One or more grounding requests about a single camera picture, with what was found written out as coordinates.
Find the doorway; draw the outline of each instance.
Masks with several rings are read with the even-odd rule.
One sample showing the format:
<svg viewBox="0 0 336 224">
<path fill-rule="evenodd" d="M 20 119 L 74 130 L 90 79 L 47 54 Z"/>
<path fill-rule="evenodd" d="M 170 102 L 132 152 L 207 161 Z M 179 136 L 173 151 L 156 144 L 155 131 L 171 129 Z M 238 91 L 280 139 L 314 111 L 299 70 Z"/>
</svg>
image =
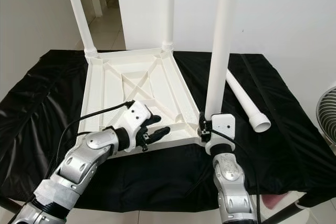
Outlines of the doorway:
<svg viewBox="0 0 336 224">
<path fill-rule="evenodd" d="M 119 0 L 81 2 L 95 47 L 98 50 L 125 50 Z M 77 43 L 76 49 L 84 49 L 81 41 Z"/>
</svg>

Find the black cloth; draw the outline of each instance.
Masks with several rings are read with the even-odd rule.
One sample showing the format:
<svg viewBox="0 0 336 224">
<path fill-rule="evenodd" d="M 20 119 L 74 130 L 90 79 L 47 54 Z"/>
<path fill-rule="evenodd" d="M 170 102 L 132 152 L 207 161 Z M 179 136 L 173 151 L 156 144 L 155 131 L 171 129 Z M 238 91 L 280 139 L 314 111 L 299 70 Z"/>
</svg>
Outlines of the black cloth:
<svg viewBox="0 0 336 224">
<path fill-rule="evenodd" d="M 174 52 L 177 65 L 200 111 L 204 111 L 211 54 Z M 255 133 L 227 85 L 222 106 L 236 118 L 237 160 L 246 188 L 255 193 L 254 164 L 264 194 L 308 192 L 312 206 L 336 196 L 336 158 L 278 72 L 263 55 L 232 54 L 229 69 L 272 127 Z M 80 117 L 87 63 L 82 51 L 51 50 L 0 103 L 1 194 L 26 200 L 43 179 L 66 125 Z M 78 126 L 62 146 L 75 142 Z M 218 207 L 212 159 L 186 145 L 102 164 L 76 204 L 107 211 L 202 211 Z"/>
</svg>

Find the metal fan grille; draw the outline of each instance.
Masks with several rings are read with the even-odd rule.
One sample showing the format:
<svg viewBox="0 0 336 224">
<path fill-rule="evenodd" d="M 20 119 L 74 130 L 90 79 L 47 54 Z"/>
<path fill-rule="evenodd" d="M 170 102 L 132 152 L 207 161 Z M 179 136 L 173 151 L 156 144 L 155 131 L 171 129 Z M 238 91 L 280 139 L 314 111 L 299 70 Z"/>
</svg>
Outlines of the metal fan grille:
<svg viewBox="0 0 336 224">
<path fill-rule="evenodd" d="M 320 98 L 317 119 L 327 138 L 336 144 L 336 87 L 328 90 Z"/>
</svg>

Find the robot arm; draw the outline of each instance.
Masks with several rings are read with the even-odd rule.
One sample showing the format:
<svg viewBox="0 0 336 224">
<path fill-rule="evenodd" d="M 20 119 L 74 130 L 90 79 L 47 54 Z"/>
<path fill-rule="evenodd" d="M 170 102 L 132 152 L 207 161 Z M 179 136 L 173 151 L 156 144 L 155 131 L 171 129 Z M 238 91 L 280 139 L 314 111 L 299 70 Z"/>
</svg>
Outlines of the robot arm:
<svg viewBox="0 0 336 224">
<path fill-rule="evenodd" d="M 95 175 L 97 168 L 118 151 L 132 151 L 137 145 L 147 150 L 147 144 L 160 140 L 169 127 L 148 135 L 147 126 L 160 121 L 142 103 L 134 102 L 123 113 L 119 127 L 108 127 L 78 138 L 64 160 L 49 179 L 44 179 L 34 191 L 35 198 L 23 206 L 12 219 L 14 224 L 61 224 L 75 206 L 80 195 Z"/>
<path fill-rule="evenodd" d="M 235 144 L 230 140 L 235 138 L 235 118 L 231 114 L 215 114 L 211 121 L 206 121 L 201 115 L 199 124 L 199 134 L 206 141 L 205 150 L 213 157 L 222 223 L 256 224 L 257 218 L 244 187 L 244 171 L 236 161 Z"/>
</svg>

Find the black pole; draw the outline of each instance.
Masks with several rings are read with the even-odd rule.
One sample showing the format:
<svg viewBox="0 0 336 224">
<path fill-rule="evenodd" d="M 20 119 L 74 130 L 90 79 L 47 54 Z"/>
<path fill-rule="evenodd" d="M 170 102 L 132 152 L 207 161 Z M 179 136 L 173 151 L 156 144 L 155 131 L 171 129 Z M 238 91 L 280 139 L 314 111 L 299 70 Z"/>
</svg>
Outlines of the black pole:
<svg viewBox="0 0 336 224">
<path fill-rule="evenodd" d="M 2 195 L 0 195 L 0 206 L 14 214 L 18 213 L 21 209 L 21 205 Z"/>
<path fill-rule="evenodd" d="M 297 214 L 298 212 L 302 211 L 303 209 L 298 208 L 295 203 L 290 204 L 288 207 L 285 207 L 280 212 L 277 212 L 275 215 L 269 217 L 265 220 L 262 224 L 277 224 L 286 220 L 287 218 Z"/>
</svg>

